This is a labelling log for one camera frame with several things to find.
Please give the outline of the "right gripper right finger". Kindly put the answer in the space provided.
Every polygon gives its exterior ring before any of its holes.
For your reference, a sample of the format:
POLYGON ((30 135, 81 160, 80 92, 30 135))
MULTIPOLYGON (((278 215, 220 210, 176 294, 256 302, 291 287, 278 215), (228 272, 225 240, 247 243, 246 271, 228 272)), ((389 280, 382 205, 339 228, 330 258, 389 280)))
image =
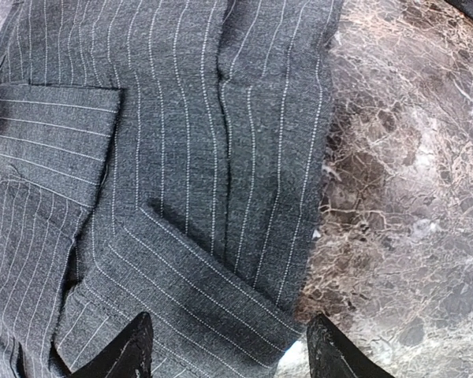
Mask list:
POLYGON ((311 377, 314 378, 393 378, 371 361, 324 314, 307 325, 307 348, 311 377))

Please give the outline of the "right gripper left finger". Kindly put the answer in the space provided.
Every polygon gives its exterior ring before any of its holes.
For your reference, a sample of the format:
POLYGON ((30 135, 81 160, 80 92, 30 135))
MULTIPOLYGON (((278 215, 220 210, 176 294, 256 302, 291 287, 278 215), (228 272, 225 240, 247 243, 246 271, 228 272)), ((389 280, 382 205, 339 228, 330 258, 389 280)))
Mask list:
POLYGON ((149 313, 135 316, 91 361, 70 375, 72 378, 152 377, 154 330, 149 313))

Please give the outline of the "black pinstriped long sleeve shirt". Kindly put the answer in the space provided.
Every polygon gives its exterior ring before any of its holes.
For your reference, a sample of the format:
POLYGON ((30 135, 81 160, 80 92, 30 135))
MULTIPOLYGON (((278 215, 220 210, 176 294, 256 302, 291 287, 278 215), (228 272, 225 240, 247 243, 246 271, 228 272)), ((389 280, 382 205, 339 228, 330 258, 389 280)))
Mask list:
POLYGON ((14 1, 0 31, 0 377, 140 313, 155 377, 272 377, 319 223, 340 1, 14 1))

